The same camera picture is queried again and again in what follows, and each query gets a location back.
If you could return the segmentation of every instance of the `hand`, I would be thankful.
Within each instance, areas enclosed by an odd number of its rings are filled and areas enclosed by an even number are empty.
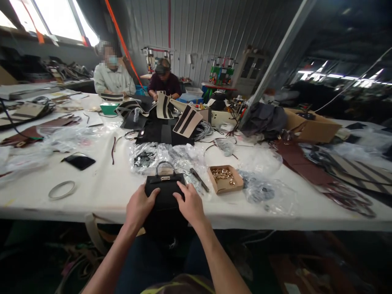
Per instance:
[[[144,221],[150,214],[155,204],[155,198],[160,192],[160,189],[156,188],[150,197],[147,197],[144,192],[145,186],[146,184],[140,185],[139,189],[131,196],[127,205],[125,222],[128,225],[136,225],[138,229],[142,227]]]
[[[179,193],[173,193],[173,196],[177,199],[183,216],[191,226],[196,229],[196,227],[207,221],[207,218],[204,215],[203,202],[192,184],[184,186],[180,182],[177,182],[177,185],[184,193],[185,202]]]

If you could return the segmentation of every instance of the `metal pole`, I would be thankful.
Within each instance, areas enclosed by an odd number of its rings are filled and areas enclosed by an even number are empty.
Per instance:
[[[282,63],[284,57],[286,56],[287,52],[289,51],[297,33],[299,32],[300,28],[302,27],[303,23],[305,22],[307,16],[313,9],[313,6],[316,4],[317,0],[302,0],[301,5],[298,8],[297,13],[295,14],[289,28],[285,36],[283,37],[279,48],[277,49],[274,57],[272,58],[268,69],[266,70],[263,79],[261,80],[258,88],[255,92],[255,99],[253,100],[252,105],[258,103],[263,96],[265,89],[267,88],[268,84],[270,83],[273,75],[279,68],[280,64]],[[247,110],[244,114],[243,119],[240,123],[240,128],[244,125],[245,121],[248,119],[249,111]]]
[[[40,17],[40,19],[42,21],[42,24],[44,25],[45,29],[48,31],[48,34],[51,35],[52,33],[50,32],[50,29],[49,29],[49,27],[48,27],[44,17],[42,16],[40,9],[37,6],[37,3],[35,2],[35,0],[31,0],[31,3],[34,6],[34,8],[36,9],[37,14],[38,14],[38,16]]]

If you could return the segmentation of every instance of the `cabinet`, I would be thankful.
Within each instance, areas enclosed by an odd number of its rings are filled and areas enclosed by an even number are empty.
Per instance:
[[[234,71],[233,87],[240,95],[250,95],[256,83],[265,72],[266,56],[252,52],[245,53]]]

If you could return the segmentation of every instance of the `smartphone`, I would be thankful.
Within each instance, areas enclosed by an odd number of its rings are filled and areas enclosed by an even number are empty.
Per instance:
[[[72,154],[62,160],[68,162],[69,164],[73,165],[79,170],[85,170],[88,168],[90,165],[95,163],[95,160],[92,158],[89,158],[86,154],[76,152],[75,154]]]

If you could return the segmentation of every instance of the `white shirt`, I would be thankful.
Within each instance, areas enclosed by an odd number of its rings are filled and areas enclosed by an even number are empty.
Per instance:
[[[118,66],[116,72],[112,72],[105,63],[98,64],[94,70],[94,87],[98,94],[103,93],[105,89],[115,94],[125,92],[132,95],[136,92],[134,81],[122,65]]]

